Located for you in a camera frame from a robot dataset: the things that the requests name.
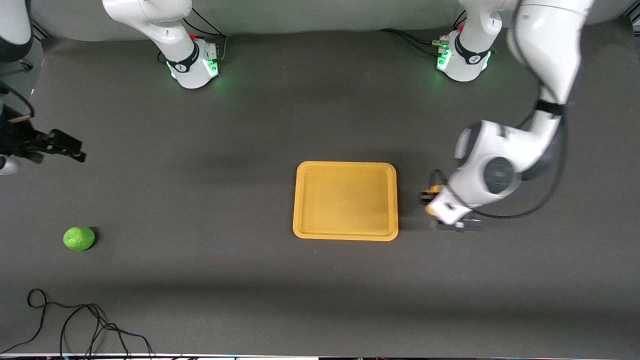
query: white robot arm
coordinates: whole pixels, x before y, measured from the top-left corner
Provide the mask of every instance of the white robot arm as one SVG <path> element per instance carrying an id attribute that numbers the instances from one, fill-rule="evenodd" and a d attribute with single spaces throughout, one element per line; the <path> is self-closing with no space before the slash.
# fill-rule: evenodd
<path id="1" fill-rule="evenodd" d="M 440 37 L 450 46 L 442 50 L 436 68 L 455 81 L 472 81 L 487 66 L 491 46 L 502 30 L 499 11 L 512 11 L 517 0 L 458 0 L 467 12 L 463 29 Z"/>
<path id="2" fill-rule="evenodd" d="M 31 1 L 0 1 L 0 62 L 13 62 L 27 56 L 33 44 L 29 7 Z"/>
<path id="3" fill-rule="evenodd" d="M 580 33 L 593 1 L 520 1 L 508 43 L 541 83 L 531 128 L 483 120 L 463 130 L 454 154 L 461 165 L 427 205 L 429 214 L 447 225 L 458 224 L 466 214 L 504 199 L 521 181 L 546 169 L 557 150 L 552 144 L 580 66 Z"/>
<path id="4" fill-rule="evenodd" d="M 193 40 L 178 22 L 191 13 L 191 0 L 102 0 L 102 5 L 113 20 L 140 31 L 158 46 L 184 88 L 200 88 L 218 75 L 215 44 Z"/>

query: black strap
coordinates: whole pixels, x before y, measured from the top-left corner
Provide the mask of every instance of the black strap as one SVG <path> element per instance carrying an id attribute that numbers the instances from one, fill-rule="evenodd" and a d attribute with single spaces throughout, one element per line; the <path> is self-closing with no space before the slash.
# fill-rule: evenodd
<path id="1" fill-rule="evenodd" d="M 171 67 L 173 67 L 177 72 L 187 72 L 189 71 L 191 66 L 196 62 L 199 54 L 200 54 L 200 47 L 198 46 L 198 44 L 193 43 L 193 51 L 191 52 L 191 55 L 189 55 L 188 58 L 182 61 L 167 60 L 166 62 L 168 62 L 169 65 L 171 65 Z"/>
<path id="2" fill-rule="evenodd" d="M 536 110 L 544 111 L 545 113 L 550 113 L 558 116 L 564 115 L 564 109 L 566 105 L 554 104 L 552 102 L 547 102 L 544 100 L 538 100 L 536 104 Z"/>
<path id="3" fill-rule="evenodd" d="M 462 56 L 467 62 L 467 64 L 469 65 L 475 65 L 479 63 L 482 59 L 484 59 L 484 57 L 489 53 L 489 51 L 491 51 L 491 49 L 487 49 L 481 53 L 474 53 L 473 51 L 469 51 L 465 49 L 465 47 L 462 46 L 462 43 L 460 42 L 460 34 L 456 36 L 454 45 L 456 47 L 456 51 L 458 52 L 458 54 L 460 54 L 460 56 Z"/>

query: green led light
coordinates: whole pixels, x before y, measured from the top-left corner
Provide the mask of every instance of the green led light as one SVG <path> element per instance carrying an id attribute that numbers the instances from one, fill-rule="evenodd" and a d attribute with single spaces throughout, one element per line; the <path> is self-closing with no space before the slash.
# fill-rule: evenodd
<path id="1" fill-rule="evenodd" d="M 482 65 L 482 69 L 486 69 L 487 64 L 489 63 L 489 57 L 491 57 L 491 51 L 486 55 L 486 60 L 484 61 L 484 65 Z"/>
<path id="2" fill-rule="evenodd" d="M 447 49 L 444 54 L 440 55 L 441 59 L 438 61 L 438 69 L 445 70 L 451 59 L 451 50 Z"/>
<path id="3" fill-rule="evenodd" d="M 171 77 L 175 79 L 175 74 L 173 73 L 173 69 L 171 68 L 171 65 L 169 65 L 169 62 L 166 62 L 166 66 L 169 68 L 169 71 L 171 72 Z"/>
<path id="4" fill-rule="evenodd" d="M 218 68 L 215 60 L 202 59 L 202 63 L 211 77 L 218 75 Z"/>

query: gray backdrop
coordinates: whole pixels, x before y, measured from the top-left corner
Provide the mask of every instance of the gray backdrop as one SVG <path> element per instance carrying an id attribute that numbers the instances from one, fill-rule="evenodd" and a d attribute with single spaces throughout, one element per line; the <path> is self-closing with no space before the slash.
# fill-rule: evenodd
<path id="1" fill-rule="evenodd" d="M 101 0 L 31 2 L 34 18 L 55 37 L 87 41 L 145 38 L 112 20 Z M 615 19 L 633 3 L 595 0 L 588 22 Z M 228 34 L 433 29 L 452 24 L 463 9 L 457 0 L 193 0 L 193 7 Z M 511 14 L 503 13 L 503 17 L 508 24 Z M 211 31 L 194 13 L 188 19 Z"/>

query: connector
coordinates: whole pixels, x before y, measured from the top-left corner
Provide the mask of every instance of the connector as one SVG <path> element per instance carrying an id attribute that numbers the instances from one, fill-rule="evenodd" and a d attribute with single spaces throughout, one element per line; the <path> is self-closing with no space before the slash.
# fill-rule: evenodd
<path id="1" fill-rule="evenodd" d="M 432 46 L 437 46 L 437 47 L 441 47 L 444 49 L 448 49 L 449 48 L 449 42 L 446 40 L 432 40 L 431 41 L 431 45 Z"/>

